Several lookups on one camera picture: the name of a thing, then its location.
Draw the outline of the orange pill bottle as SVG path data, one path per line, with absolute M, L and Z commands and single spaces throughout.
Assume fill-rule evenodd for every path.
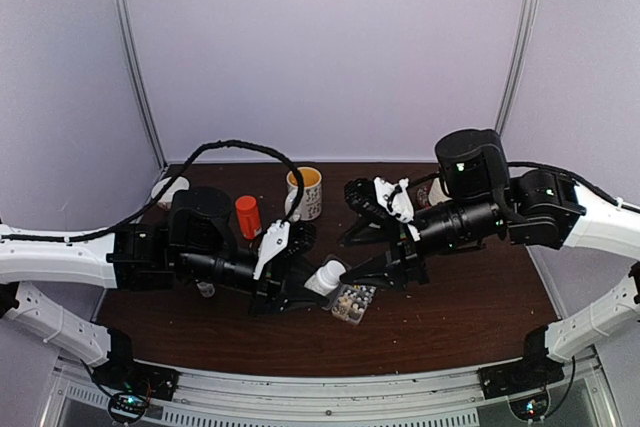
M 243 237 L 256 239 L 262 232 L 262 222 L 257 199 L 251 195 L 243 195 L 235 201 L 236 215 Z

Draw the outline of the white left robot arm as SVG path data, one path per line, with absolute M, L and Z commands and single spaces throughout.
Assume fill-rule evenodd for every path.
M 170 289 L 177 279 L 204 282 L 250 295 L 252 315 L 285 312 L 326 299 L 307 288 L 304 255 L 316 229 L 277 220 L 258 252 L 240 248 L 229 227 L 230 197 L 213 187 L 176 192 L 167 220 L 125 222 L 102 231 L 21 231 L 1 227 L 1 313 L 77 356 L 123 391 L 144 380 L 130 338 L 85 322 L 36 290 L 37 282 L 85 284 L 108 290 Z

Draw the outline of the clear plastic pill organizer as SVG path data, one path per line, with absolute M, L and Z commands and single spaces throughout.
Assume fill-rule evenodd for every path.
M 376 294 L 376 287 L 342 285 L 331 293 L 328 311 L 338 320 L 359 325 Z

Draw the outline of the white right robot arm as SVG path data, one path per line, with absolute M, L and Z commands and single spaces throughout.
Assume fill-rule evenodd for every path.
M 355 267 L 328 261 L 306 279 L 306 291 L 327 297 L 349 285 L 423 283 L 429 257 L 478 249 L 490 236 L 514 245 L 584 247 L 638 258 L 637 207 L 555 166 L 525 162 L 522 174 L 511 176 L 494 130 L 450 133 L 437 142 L 435 154 L 433 180 L 445 200 L 432 207 L 413 206 L 408 179 L 359 178 L 345 185 L 345 201 L 358 219 L 342 244 L 385 242 L 390 248 Z

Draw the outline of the small white pill bottle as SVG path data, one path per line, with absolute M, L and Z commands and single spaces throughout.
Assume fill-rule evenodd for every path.
M 211 284 L 198 283 L 197 287 L 204 298 L 211 298 L 215 295 L 215 287 Z

